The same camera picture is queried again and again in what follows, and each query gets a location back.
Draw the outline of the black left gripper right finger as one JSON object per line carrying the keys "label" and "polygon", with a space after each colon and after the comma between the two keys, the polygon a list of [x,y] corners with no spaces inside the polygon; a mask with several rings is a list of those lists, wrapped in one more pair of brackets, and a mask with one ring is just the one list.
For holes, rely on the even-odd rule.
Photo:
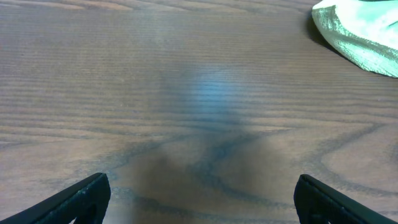
{"label": "black left gripper right finger", "polygon": [[397,224],[308,174],[297,181],[294,205],[301,224]]}

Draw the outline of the green microfiber cloth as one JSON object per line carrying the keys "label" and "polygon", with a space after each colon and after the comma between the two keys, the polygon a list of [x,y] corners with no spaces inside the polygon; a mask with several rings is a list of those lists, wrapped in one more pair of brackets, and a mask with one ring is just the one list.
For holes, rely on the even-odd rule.
{"label": "green microfiber cloth", "polygon": [[322,0],[312,19],[323,38],[361,69],[397,77],[397,0]]}

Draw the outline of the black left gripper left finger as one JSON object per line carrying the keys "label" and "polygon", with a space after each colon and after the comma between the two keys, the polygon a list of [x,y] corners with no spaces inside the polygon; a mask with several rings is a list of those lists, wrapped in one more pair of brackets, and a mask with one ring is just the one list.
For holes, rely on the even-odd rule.
{"label": "black left gripper left finger", "polygon": [[110,197],[108,177],[98,172],[1,224],[102,224]]}

